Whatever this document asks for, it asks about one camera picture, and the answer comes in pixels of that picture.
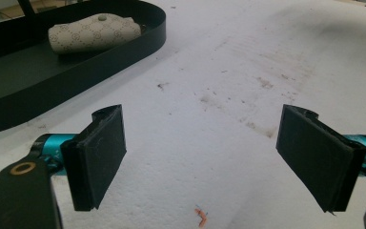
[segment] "patterned white cloth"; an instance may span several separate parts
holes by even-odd
[[[110,13],[99,13],[49,29],[50,44],[57,54],[106,50],[140,35],[141,28],[132,18]]]

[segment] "black oval tray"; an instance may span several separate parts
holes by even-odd
[[[105,52],[52,52],[48,28],[103,12],[132,17],[146,31]],[[156,52],[165,40],[165,12],[141,1],[92,0],[0,23],[0,131],[86,91]]]

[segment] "white surface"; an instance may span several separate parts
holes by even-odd
[[[167,13],[155,54],[0,133],[0,170],[44,133],[79,133],[122,104],[128,152],[99,210],[65,228],[363,228],[366,178],[345,213],[324,214],[275,149],[282,104],[342,134],[366,134],[366,8],[332,0],[152,1]]]

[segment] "dirt stain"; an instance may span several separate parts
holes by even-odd
[[[271,89],[274,86],[273,84],[270,83],[269,80],[263,79],[261,77],[258,77],[257,81],[259,81],[259,83],[261,84],[261,87],[265,88],[265,89]]]
[[[169,85],[169,83],[163,83],[163,84],[158,84],[156,85],[156,87],[158,87],[160,89],[160,91],[164,91],[165,90],[165,86]]]
[[[281,94],[281,96],[286,97],[289,100],[290,104],[294,104],[296,95],[298,95],[298,93],[287,92],[286,94]]]
[[[272,138],[275,135],[276,127],[273,128],[263,128],[259,127],[253,122],[247,122],[246,126],[257,132],[258,134],[264,135],[268,138]]]
[[[208,96],[204,95],[200,98],[200,101],[203,103],[208,103],[208,102],[210,102],[210,98]]]

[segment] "black gripper pad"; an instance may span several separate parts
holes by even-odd
[[[284,105],[276,149],[324,212],[345,211],[366,147],[317,118],[314,112]]]
[[[61,145],[75,211],[99,207],[126,154],[121,105],[96,111],[92,118]]]

